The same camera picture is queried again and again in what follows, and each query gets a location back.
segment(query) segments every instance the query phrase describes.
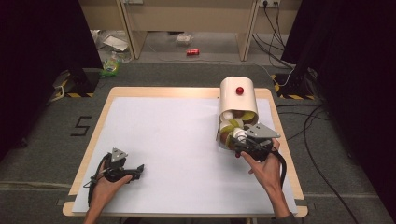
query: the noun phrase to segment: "carpeted floor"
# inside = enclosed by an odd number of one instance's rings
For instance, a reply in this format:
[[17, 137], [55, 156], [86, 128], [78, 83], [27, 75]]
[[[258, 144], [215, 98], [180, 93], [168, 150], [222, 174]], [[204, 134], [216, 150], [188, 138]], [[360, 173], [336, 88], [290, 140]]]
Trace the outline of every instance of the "carpeted floor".
[[[268, 67], [268, 72], [282, 72]], [[249, 77], [256, 88], [268, 88], [275, 96], [271, 78], [258, 65], [204, 63], [123, 63], [115, 77], [102, 78], [92, 98], [63, 98], [50, 104], [27, 136], [28, 146], [8, 152], [0, 163], [0, 223], [81, 223], [80, 217], [62, 214], [67, 195], [95, 124], [111, 88], [116, 86], [219, 87], [229, 76]], [[326, 105], [302, 130], [316, 100], [286, 100], [275, 97], [290, 153], [300, 179], [309, 214], [300, 223], [352, 223], [348, 211], [319, 175], [309, 157], [327, 181], [345, 200], [359, 223], [393, 223], [362, 169], [348, 157], [346, 139], [338, 134], [336, 122]], [[75, 125], [90, 126], [86, 135]], [[269, 220], [259, 219], [259, 223]], [[120, 223], [103, 217], [100, 223]]]

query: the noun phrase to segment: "red knob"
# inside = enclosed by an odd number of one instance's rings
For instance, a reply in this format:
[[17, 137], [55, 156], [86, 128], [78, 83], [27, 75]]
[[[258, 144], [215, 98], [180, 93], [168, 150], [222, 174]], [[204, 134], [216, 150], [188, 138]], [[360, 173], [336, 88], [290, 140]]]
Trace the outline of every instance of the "red knob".
[[244, 89], [242, 87], [236, 88], [236, 94], [242, 95], [244, 93]]

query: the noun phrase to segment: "power socket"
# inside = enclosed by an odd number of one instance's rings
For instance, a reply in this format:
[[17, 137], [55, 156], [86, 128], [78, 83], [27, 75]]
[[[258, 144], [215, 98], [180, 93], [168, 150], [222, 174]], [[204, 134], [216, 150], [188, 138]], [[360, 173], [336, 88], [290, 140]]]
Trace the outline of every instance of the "power socket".
[[276, 7], [280, 5], [280, 0], [260, 0], [259, 7], [264, 7], [264, 1], [267, 1], [267, 7]]

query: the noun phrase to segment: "hand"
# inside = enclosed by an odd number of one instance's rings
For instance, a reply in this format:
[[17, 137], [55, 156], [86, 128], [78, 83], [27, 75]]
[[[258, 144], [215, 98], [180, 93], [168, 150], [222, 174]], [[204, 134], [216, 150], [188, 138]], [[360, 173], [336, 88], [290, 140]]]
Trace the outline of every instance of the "hand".
[[110, 182], [105, 177], [103, 177], [104, 162], [100, 168], [100, 175], [97, 177], [98, 182], [93, 190], [90, 209], [85, 216], [84, 223], [91, 224], [95, 223], [97, 218], [99, 218], [102, 210], [105, 206], [113, 199], [117, 191], [131, 179], [131, 175], [126, 175], [117, 182]]
[[[279, 142], [273, 138], [273, 150], [279, 150]], [[280, 183], [280, 161], [272, 153], [269, 153], [267, 159], [263, 162], [255, 161], [249, 154], [242, 152], [241, 156], [250, 165], [250, 174], [254, 174], [265, 189], [271, 204], [274, 208], [276, 218], [287, 217], [290, 215], [290, 210], [286, 203], [285, 195], [282, 191]]]

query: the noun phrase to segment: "red can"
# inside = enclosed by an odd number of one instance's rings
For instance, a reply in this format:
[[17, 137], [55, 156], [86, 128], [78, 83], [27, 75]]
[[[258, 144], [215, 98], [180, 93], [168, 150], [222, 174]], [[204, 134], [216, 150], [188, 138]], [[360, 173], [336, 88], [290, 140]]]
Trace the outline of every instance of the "red can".
[[188, 49], [187, 56], [190, 56], [190, 55], [199, 55], [199, 49]]

